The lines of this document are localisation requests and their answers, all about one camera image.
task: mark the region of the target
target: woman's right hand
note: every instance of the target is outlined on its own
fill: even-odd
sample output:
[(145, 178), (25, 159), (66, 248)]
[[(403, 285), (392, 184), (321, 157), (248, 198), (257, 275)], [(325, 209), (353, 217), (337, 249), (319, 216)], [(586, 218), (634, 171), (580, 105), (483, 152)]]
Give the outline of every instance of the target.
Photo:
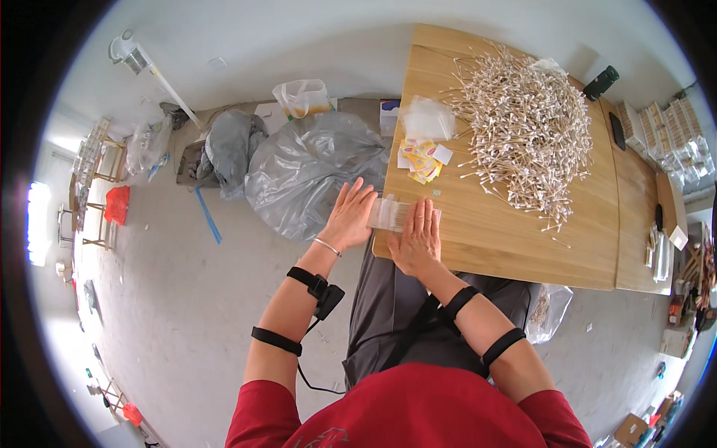
[(391, 256), (404, 274), (420, 280), (424, 272), (440, 265), (440, 216), (440, 211), (433, 209), (433, 201), (421, 198), (409, 207), (403, 234), (389, 235)]

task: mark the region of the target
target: clear plastic bag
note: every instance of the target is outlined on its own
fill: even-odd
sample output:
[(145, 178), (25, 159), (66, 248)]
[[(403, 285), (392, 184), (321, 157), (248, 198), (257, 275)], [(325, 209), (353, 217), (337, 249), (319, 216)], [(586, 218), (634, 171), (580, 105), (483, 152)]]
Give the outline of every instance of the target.
[(413, 97), (400, 116), (406, 138), (450, 140), (455, 134), (455, 115), (451, 108), (430, 98)]
[(271, 93), (281, 104), (289, 121), (333, 109), (322, 80), (285, 82), (274, 87)]
[(535, 309), (526, 324), (526, 336), (531, 344), (546, 343), (563, 321), (573, 291), (567, 286), (543, 283)]
[(225, 201), (244, 197), (244, 176), (249, 162), (266, 137), (261, 118), (237, 109), (222, 113), (212, 124), (204, 149), (219, 179), (220, 195)]
[(172, 119), (166, 116), (161, 123), (142, 123), (127, 142), (125, 168), (131, 175), (143, 173), (158, 165), (167, 154), (169, 136), (172, 134)]
[(326, 226), (343, 183), (361, 176), (380, 192), (388, 162), (381, 137), (359, 117), (313, 114), (290, 121), (259, 146), (244, 194), (278, 234), (312, 239)]

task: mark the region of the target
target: red shirt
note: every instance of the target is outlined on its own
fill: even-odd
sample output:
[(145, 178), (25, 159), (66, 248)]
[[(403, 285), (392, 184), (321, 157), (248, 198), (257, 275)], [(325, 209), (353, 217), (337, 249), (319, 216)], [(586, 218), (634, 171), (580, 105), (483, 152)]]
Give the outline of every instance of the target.
[(291, 393), (256, 380), (239, 390), (226, 447), (588, 447), (558, 391), (514, 404), (458, 368), (406, 363), (359, 381), (301, 424)]

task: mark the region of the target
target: black phone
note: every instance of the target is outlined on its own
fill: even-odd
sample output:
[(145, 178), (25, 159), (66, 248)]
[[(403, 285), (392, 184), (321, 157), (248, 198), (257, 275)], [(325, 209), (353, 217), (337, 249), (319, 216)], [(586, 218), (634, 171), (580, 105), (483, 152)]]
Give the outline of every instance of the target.
[(615, 140), (615, 143), (620, 147), (620, 149), (626, 151), (625, 133), (622, 132), (622, 123), (612, 112), (610, 113), (610, 123), (612, 124), (612, 139)]

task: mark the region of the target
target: red plastic bag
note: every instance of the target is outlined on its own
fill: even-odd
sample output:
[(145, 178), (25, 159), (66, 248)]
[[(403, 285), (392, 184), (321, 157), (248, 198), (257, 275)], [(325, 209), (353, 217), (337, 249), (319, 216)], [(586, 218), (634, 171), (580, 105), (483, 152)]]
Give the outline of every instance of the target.
[(107, 209), (105, 210), (105, 219), (108, 222), (116, 222), (123, 226), (127, 217), (127, 208), (130, 204), (130, 187), (119, 186), (111, 189), (105, 196), (107, 200)]
[(127, 403), (122, 407), (122, 415), (125, 416), (127, 420), (134, 423), (135, 426), (139, 426), (139, 424), (142, 423), (142, 414), (140, 414), (137, 406), (132, 403)]

